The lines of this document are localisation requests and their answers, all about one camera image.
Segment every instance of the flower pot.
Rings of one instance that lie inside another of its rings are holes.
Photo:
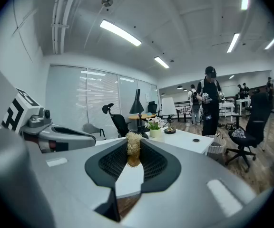
[[[161,136],[161,130],[160,129],[157,129],[157,130],[150,129],[150,137],[159,138],[160,136]]]

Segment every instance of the wooden floor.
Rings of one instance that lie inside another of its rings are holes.
[[[239,125],[245,129],[248,119],[249,118],[246,118],[246,116],[241,117],[239,120]],[[248,173],[245,173],[247,166],[241,157],[230,162],[228,166],[225,166],[225,161],[235,155],[233,152],[229,152],[227,155],[221,154],[218,160],[221,165],[248,183],[257,194],[263,192],[269,187],[274,186],[274,113],[271,113],[270,120],[271,128],[265,150],[263,151],[262,149],[264,142],[258,145],[257,148],[250,147],[251,151],[256,154],[256,160],[253,161],[252,156],[247,156],[251,165]],[[173,126],[182,131],[201,135],[203,128],[202,123],[200,126],[192,126],[190,122],[190,119],[187,119],[187,123],[182,123],[175,120],[173,122]],[[230,118],[220,117],[219,123],[230,123]],[[228,130],[224,127],[218,128],[217,130],[223,134],[224,139],[226,140],[226,148],[237,149],[237,145],[229,138]],[[138,199],[139,196],[118,199],[118,209],[121,217],[124,217],[131,210]]]

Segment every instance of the wicker basket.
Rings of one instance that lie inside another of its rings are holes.
[[[226,141],[222,134],[220,135],[207,135],[206,137],[214,138],[212,144],[209,146],[208,153],[220,154],[224,151]]]

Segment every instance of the white flowers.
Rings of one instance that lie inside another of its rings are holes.
[[[165,126],[165,121],[159,117],[147,118],[145,126],[148,129],[158,130],[159,128],[163,128]]]

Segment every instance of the gray chair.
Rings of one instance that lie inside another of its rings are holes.
[[[105,137],[105,134],[104,134],[104,130],[102,128],[95,127],[91,123],[84,124],[83,128],[82,128],[82,131],[95,136],[95,138],[96,138],[97,141],[106,140],[106,137]]]

